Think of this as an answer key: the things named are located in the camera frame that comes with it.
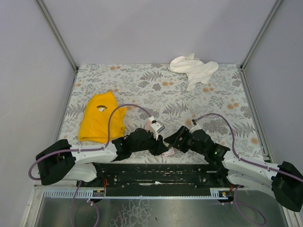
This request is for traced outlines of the white red staple box sleeve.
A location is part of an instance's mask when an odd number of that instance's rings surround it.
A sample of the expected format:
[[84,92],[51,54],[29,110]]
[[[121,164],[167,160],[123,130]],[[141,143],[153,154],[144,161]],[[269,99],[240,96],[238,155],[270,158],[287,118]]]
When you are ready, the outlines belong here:
[[168,157],[175,154],[174,148],[170,148],[168,151],[162,153],[162,157]]

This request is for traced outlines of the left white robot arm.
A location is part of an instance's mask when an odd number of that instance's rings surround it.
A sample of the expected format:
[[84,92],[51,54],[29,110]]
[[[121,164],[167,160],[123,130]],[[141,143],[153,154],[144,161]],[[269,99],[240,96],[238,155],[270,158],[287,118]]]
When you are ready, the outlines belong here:
[[106,148],[100,145],[72,146],[67,139],[55,142],[36,156],[42,185],[55,184],[61,180],[91,182],[97,177],[95,164],[122,161],[134,152],[149,151],[158,156],[168,151],[163,137],[138,128],[127,136],[112,140]]

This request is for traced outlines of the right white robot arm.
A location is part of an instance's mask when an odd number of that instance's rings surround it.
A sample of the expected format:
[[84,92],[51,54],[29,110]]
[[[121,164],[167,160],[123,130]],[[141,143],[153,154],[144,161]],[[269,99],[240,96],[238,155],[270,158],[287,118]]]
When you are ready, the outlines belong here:
[[303,207],[303,175],[289,162],[278,165],[237,157],[197,127],[190,131],[182,126],[164,141],[183,153],[191,150],[203,155],[222,180],[268,194],[291,211],[300,212]]

